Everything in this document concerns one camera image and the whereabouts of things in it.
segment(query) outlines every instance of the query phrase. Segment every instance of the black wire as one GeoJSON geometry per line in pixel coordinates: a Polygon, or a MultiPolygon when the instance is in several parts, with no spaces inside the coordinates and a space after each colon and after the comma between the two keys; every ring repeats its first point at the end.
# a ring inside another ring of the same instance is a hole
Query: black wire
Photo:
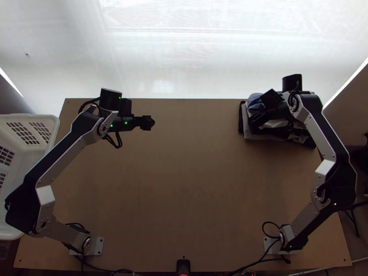
{"type": "MultiPolygon", "coordinates": [[[[85,103],[83,103],[79,110],[78,110],[78,113],[82,112],[83,109],[88,105],[88,104],[94,104],[98,110],[99,110],[99,113],[101,113],[101,110],[104,110],[103,108],[101,108],[97,103],[95,103],[96,101],[98,101],[100,99],[100,97],[98,98],[95,98],[95,99],[92,99],[92,100],[89,100],[89,101],[86,101],[85,103]]],[[[112,139],[112,137],[108,134],[106,134],[102,139],[103,140],[107,140],[110,144],[112,144],[116,149],[119,149],[123,146],[123,141],[121,140],[121,137],[120,137],[120,134],[119,132],[115,132],[115,136],[116,136],[116,140],[117,140],[117,143],[116,144],[114,142],[114,140],[112,139]]]]}
{"type": "Polygon", "coordinates": [[[276,226],[278,229],[280,229],[280,227],[276,224],[276,223],[274,223],[274,222],[272,222],[272,221],[265,221],[265,222],[263,222],[262,223],[262,232],[263,232],[263,234],[265,234],[267,237],[269,237],[269,238],[272,238],[272,239],[280,239],[280,237],[279,236],[270,236],[270,235],[268,235],[266,232],[265,232],[265,225],[266,224],[273,224],[274,226],[276,226]]]}
{"type": "Polygon", "coordinates": [[[96,101],[98,101],[99,99],[100,99],[100,97],[95,98],[95,99],[92,99],[92,100],[89,100],[89,101],[86,101],[85,103],[83,103],[83,104],[79,107],[78,114],[79,114],[80,112],[82,112],[82,111],[83,111],[83,109],[84,109],[88,104],[94,104],[94,105],[96,105],[96,106],[97,106],[98,110],[100,110],[100,106],[99,106],[97,103],[95,103],[95,102],[96,102],[96,101]]]}
{"type": "Polygon", "coordinates": [[[129,273],[129,274],[135,274],[133,271],[129,270],[129,269],[118,269],[116,271],[114,271],[111,276],[114,276],[116,273],[129,273]]]}
{"type": "Polygon", "coordinates": [[[292,110],[293,112],[297,111],[299,109],[299,101],[298,98],[296,98],[295,94],[298,90],[296,90],[299,86],[299,81],[296,82],[296,87],[290,91],[289,97],[287,98],[287,103],[291,106],[294,107],[294,102],[293,99],[295,99],[295,108],[292,110]]]}
{"type": "Polygon", "coordinates": [[[120,137],[120,134],[119,132],[115,132],[115,136],[116,136],[116,140],[117,140],[117,143],[116,144],[114,142],[114,140],[111,138],[110,135],[106,134],[102,139],[103,140],[107,140],[110,144],[112,144],[116,149],[119,149],[123,146],[123,141],[121,140],[121,137],[120,137]]]}
{"type": "Polygon", "coordinates": [[[83,225],[81,225],[80,223],[78,223],[78,222],[71,222],[71,223],[66,223],[65,225],[77,225],[77,226],[79,226],[79,227],[81,227],[82,229],[84,229],[84,230],[86,230],[85,228],[84,228],[84,226],[83,225]]]}
{"type": "Polygon", "coordinates": [[[276,258],[276,259],[266,259],[266,260],[263,260],[263,258],[267,255],[267,253],[269,252],[269,250],[271,249],[271,247],[280,241],[280,237],[278,237],[278,239],[276,239],[273,243],[271,243],[271,245],[267,248],[267,250],[265,251],[265,253],[262,255],[262,257],[254,262],[254,263],[251,263],[251,264],[248,264],[246,266],[243,266],[241,268],[238,268],[237,270],[231,272],[228,276],[233,276],[235,275],[236,273],[239,273],[239,272],[242,272],[244,271],[245,269],[251,267],[251,266],[254,266],[254,265],[257,265],[257,264],[260,264],[260,263],[264,263],[264,262],[271,262],[271,261],[284,261],[285,263],[287,263],[288,265],[291,263],[291,261],[287,258],[284,257],[284,255],[281,255],[281,258],[276,258]]]}
{"type": "MultiPolygon", "coordinates": [[[[81,227],[82,229],[84,229],[85,230],[85,228],[84,228],[84,226],[82,225],[82,224],[80,224],[80,223],[77,223],[77,222],[74,222],[74,223],[67,223],[66,225],[78,225],[79,227],[81,227]]],[[[103,269],[103,268],[99,268],[99,267],[96,267],[96,266],[93,266],[93,265],[91,265],[91,264],[89,264],[89,263],[87,263],[86,262],[86,255],[84,254],[84,246],[85,246],[85,244],[86,244],[86,242],[87,242],[87,240],[88,239],[90,239],[91,237],[89,236],[88,238],[86,238],[85,240],[84,240],[84,242],[82,243],[82,246],[81,246],[81,252],[79,252],[79,253],[81,253],[81,255],[82,255],[82,259],[80,259],[78,256],[76,256],[76,255],[74,255],[74,257],[78,260],[78,261],[80,261],[80,270],[82,271],[82,274],[84,275],[85,273],[84,273],[84,266],[86,265],[86,266],[89,266],[89,267],[91,267],[91,268],[93,268],[93,269],[95,269],[95,270],[99,270],[99,271],[103,271],[103,272],[111,272],[112,273],[112,275],[115,275],[116,273],[129,273],[129,274],[133,274],[133,275],[139,275],[139,274],[137,274],[137,273],[134,273],[134,271],[132,271],[132,270],[129,270],[129,269],[118,269],[118,270],[108,270],[108,269],[103,269]]]]}

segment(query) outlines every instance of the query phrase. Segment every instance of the white panel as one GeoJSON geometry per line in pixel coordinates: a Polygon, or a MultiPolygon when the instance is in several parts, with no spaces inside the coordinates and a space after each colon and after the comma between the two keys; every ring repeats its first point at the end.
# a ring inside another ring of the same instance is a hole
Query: white panel
{"type": "Polygon", "coordinates": [[[368,56],[364,0],[12,0],[0,67],[39,113],[101,87],[130,98],[247,98],[303,87],[325,103],[368,56]]]}

